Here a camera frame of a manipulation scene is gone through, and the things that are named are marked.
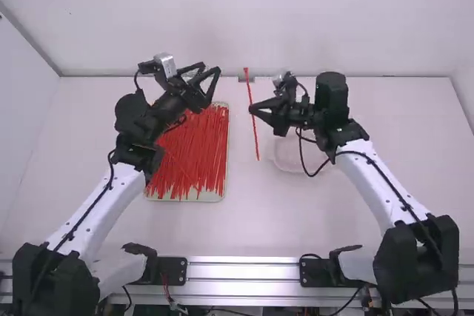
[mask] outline wire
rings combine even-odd
[[[303,170],[304,170],[304,173],[312,178],[312,177],[316,177],[317,174],[322,171],[322,169],[326,166],[326,164],[329,163],[330,159],[328,158],[326,161],[324,161],[324,163],[319,166],[319,168],[314,172],[314,173],[310,173],[308,171],[308,169],[306,168],[306,165],[304,164],[304,159],[303,159],[303,146],[301,145],[301,142],[303,140],[303,137],[301,136],[301,128],[299,129],[299,134],[296,133],[296,135],[298,135],[299,139],[298,139],[298,145],[299,145],[299,158],[301,160],[301,165],[303,166]]]
[[[127,294],[127,297],[128,297],[128,306],[125,308],[125,312],[127,312],[130,309],[130,307],[132,307],[133,305],[132,297],[130,296],[130,293],[128,292],[125,285],[122,286],[122,289],[124,290],[125,294]]]
[[[137,80],[137,77],[138,77],[138,74],[140,73],[140,70],[137,70],[135,72],[135,75],[133,76],[133,83],[135,83],[135,87],[137,90],[141,90],[140,86],[138,85],[138,80]]]
[[[304,94],[309,96],[308,91],[307,91],[306,87],[303,84],[298,82],[298,87],[302,88],[303,91],[304,91]]]
[[[316,176],[327,164],[327,162],[329,161],[326,160],[321,166],[319,166],[319,168],[314,172],[314,173],[309,173],[306,169],[306,166],[304,165],[304,159],[303,159],[303,150],[302,150],[302,147],[301,147],[301,141],[302,141],[302,137],[301,137],[301,128],[300,128],[300,131],[299,131],[299,134],[298,137],[299,137],[299,140],[298,140],[298,143],[299,143],[299,155],[300,155],[300,159],[301,159],[301,165],[303,166],[303,170],[304,172],[309,176],[309,177],[314,177]],[[390,181],[390,179],[385,175],[385,173],[382,171],[382,169],[377,165],[377,163],[372,159],[370,158],[368,155],[366,155],[365,153],[362,153],[362,152],[357,152],[357,151],[341,151],[341,152],[337,152],[335,157],[339,156],[339,155],[359,155],[365,159],[367,159],[367,163],[368,164],[371,164],[375,170],[377,170],[377,172],[379,173],[379,175],[384,179],[384,181],[387,183],[387,185],[391,188],[391,190],[395,193],[396,197],[400,200],[400,202],[403,204],[404,208],[406,209],[406,211],[409,212],[409,214],[413,217],[413,219],[416,221],[416,223],[420,226],[420,229],[421,231],[423,232],[424,234],[424,237],[426,238],[428,244],[430,245],[430,247],[433,249],[433,251],[436,253],[436,256],[438,257],[438,261],[440,263],[442,263],[442,255],[441,255],[441,251],[439,250],[438,246],[436,245],[436,242],[433,240],[433,238],[431,237],[431,235],[429,234],[429,232],[427,231],[427,228],[425,227],[425,225],[423,225],[423,223],[421,222],[421,220],[419,219],[419,217],[414,213],[413,211],[413,208],[407,203],[407,201],[401,196],[400,192],[395,188],[395,186],[393,185],[393,183]],[[458,295],[456,293],[456,290],[455,289],[452,289],[451,290],[451,293],[453,295],[453,303],[454,303],[454,311],[453,311],[453,314],[451,316],[456,316],[458,314],[458,311],[459,311],[459,301],[458,301]],[[420,303],[423,303],[425,306],[427,306],[428,304],[423,301],[422,299],[418,299],[418,301]]]
[[[430,310],[433,314],[435,314],[436,316],[441,316],[441,314],[439,312],[437,312],[436,310],[434,310],[433,307],[431,307],[426,301],[424,301],[423,299],[416,299],[417,301],[419,301],[420,303],[422,303],[428,310]]]
[[[356,298],[358,292],[360,292],[362,288],[363,288],[363,286],[360,286],[360,287],[355,291],[354,295],[351,296],[350,299],[349,299],[340,309],[338,309],[336,312],[333,312],[332,314],[325,315],[325,316],[336,316],[339,312],[341,312],[341,311],[344,310],[346,307],[348,307],[349,304],[354,301],[354,299]]]
[[[316,258],[316,259],[323,259],[323,258],[321,258],[321,256],[319,256],[319,255],[317,255],[317,254],[315,254],[315,253],[305,253],[305,254],[303,254],[303,255],[299,258],[299,261],[301,262],[301,260],[302,260],[303,258],[305,258],[305,257],[314,257],[314,258]]]
[[[312,144],[317,144],[318,143],[315,140],[312,140],[311,138],[304,137],[301,133],[301,128],[299,128],[299,132],[298,132],[298,127],[295,127],[295,134],[303,141],[310,142]]]
[[[113,182],[113,176],[114,176],[114,170],[113,170],[113,164],[112,164],[112,155],[115,152],[115,150],[111,150],[109,154],[107,155],[107,162],[109,163],[109,168],[110,168],[110,177],[109,181],[107,184],[105,184],[103,190],[100,192],[100,194],[97,196],[97,198],[94,200],[94,202],[91,203],[91,205],[87,208],[86,212],[81,216],[81,218],[78,219],[76,224],[73,226],[73,228],[66,234],[64,237],[61,239],[61,241],[58,243],[56,247],[53,249],[53,253],[50,254],[49,258],[46,260],[46,262],[43,265],[43,269],[40,271],[38,274],[38,277],[36,278],[36,282],[33,285],[32,291],[31,291],[31,296],[30,300],[26,304],[24,308],[24,313],[27,315],[28,311],[30,311],[30,307],[35,299],[36,294],[38,293],[39,285],[44,279],[44,276],[46,275],[46,272],[50,266],[50,264],[53,262],[54,254],[55,252],[59,251],[59,249],[69,240],[71,241],[74,238],[74,232],[78,229],[78,227],[81,225],[81,223],[85,220],[85,218],[90,214],[92,209],[97,205],[97,203],[101,200],[102,196],[105,195],[105,193],[109,190],[112,189],[112,182]]]
[[[459,300],[458,294],[455,289],[451,290],[451,294],[453,295],[453,303],[454,303],[454,310],[451,316],[456,316],[459,312]],[[416,299],[418,302],[422,303],[428,310],[430,310],[436,316],[441,316],[439,312],[437,312],[433,307],[431,307],[425,300],[419,298]]]

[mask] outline bundle of red zip ties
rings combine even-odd
[[[158,199],[188,199],[191,189],[224,196],[227,170],[229,108],[213,103],[201,114],[185,113],[179,127],[158,139],[165,156],[147,186],[147,195]]]

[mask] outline white table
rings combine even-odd
[[[314,78],[301,81],[314,93]],[[160,94],[151,78],[142,78],[140,83],[150,100]],[[448,214],[458,224],[461,262],[469,269],[464,273],[465,280],[471,280],[474,137],[450,80],[348,78],[347,83],[352,117],[368,131],[378,154],[395,176],[434,215]],[[116,136],[113,108],[123,94],[132,90],[130,78],[62,80],[19,196],[1,231],[2,259],[9,260],[25,241],[41,243],[97,184]],[[273,94],[267,78],[257,78],[252,90],[255,101]],[[222,267],[220,262],[212,267],[218,261],[216,256],[235,256],[237,259],[222,260],[232,262],[231,266],[239,261],[237,264],[243,263],[248,270],[258,265],[254,264],[255,257],[268,266],[279,264],[279,260],[280,266],[286,268],[279,269],[280,273],[293,281],[283,283],[280,288],[264,281],[248,284],[256,289],[242,284],[243,296],[238,296],[236,289],[232,292],[228,281],[207,283],[210,289],[202,291],[193,284],[197,281],[190,280],[184,287],[188,289],[174,290],[202,304],[211,304],[210,299],[214,303],[232,299],[234,304],[252,304],[255,300],[261,303],[271,300],[275,305],[342,304],[345,294],[336,300],[331,296],[333,289],[327,290],[331,297],[326,301],[310,297],[324,294],[324,290],[302,292],[294,281],[296,261],[305,252],[325,255],[331,249],[355,243],[378,246],[381,236],[369,209],[337,167],[328,166],[311,179],[282,172],[266,159],[256,161],[245,84],[238,83],[236,78],[222,78],[215,100],[226,101],[230,106],[229,180],[224,200],[217,204],[176,203],[137,197],[107,237],[104,251],[119,248],[126,242],[142,243],[166,255],[189,256],[197,263],[190,269],[207,260],[208,275]],[[273,136],[263,122],[258,122],[258,139],[266,156]],[[251,275],[256,276],[243,271],[230,275],[232,280],[232,276],[240,275],[243,279],[246,275],[250,279]],[[202,282],[202,278],[206,277],[201,275],[197,279]],[[160,288],[148,287],[152,289],[146,291],[140,288],[135,286],[132,290],[136,294],[154,295],[144,297],[144,302],[158,302],[156,295],[161,293]],[[461,285],[459,289],[461,299],[472,291],[463,288]],[[193,298],[199,294],[198,290],[206,297]],[[351,293],[350,290],[337,292]],[[450,307],[449,295],[433,301]]]

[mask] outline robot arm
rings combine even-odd
[[[301,85],[290,72],[273,82],[275,97],[250,105],[250,114],[269,124],[274,135],[285,136],[290,127],[312,130],[314,143],[353,182],[381,229],[377,251],[349,246],[330,253],[322,269],[331,271],[333,284],[377,284],[391,303],[453,290],[458,284],[458,227],[447,215],[432,215],[388,170],[369,135],[349,118],[346,78],[319,75],[314,104],[305,88],[301,102],[296,101]],[[308,262],[300,263],[301,272]]]
[[[122,212],[159,168],[164,150],[157,139],[180,122],[185,110],[200,113],[210,106],[221,70],[205,70],[202,62],[176,69],[173,57],[166,53],[138,64],[138,70],[153,74],[165,93],[149,105],[137,85],[135,93],[118,101],[118,137],[107,156],[109,170],[79,209],[41,246],[26,243],[13,258],[15,315],[92,315],[101,299],[123,285],[161,280],[163,266],[159,264],[165,262],[149,247],[128,243],[102,260],[96,260],[97,252]],[[185,81],[182,75],[192,70],[196,74]],[[207,78],[212,81],[204,92],[200,84]],[[174,259],[184,265],[183,258]]]

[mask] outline red zip tie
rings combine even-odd
[[[250,105],[253,104],[252,100],[252,90],[250,90],[250,80],[249,80],[249,69],[248,67],[244,67],[244,73],[245,73],[245,81],[247,82],[247,91],[249,93],[249,102]],[[255,116],[252,116],[252,125],[253,125],[253,138],[255,140],[255,152],[257,154],[257,161],[260,161],[260,153],[258,152],[258,138],[257,138],[257,126],[255,123]]]

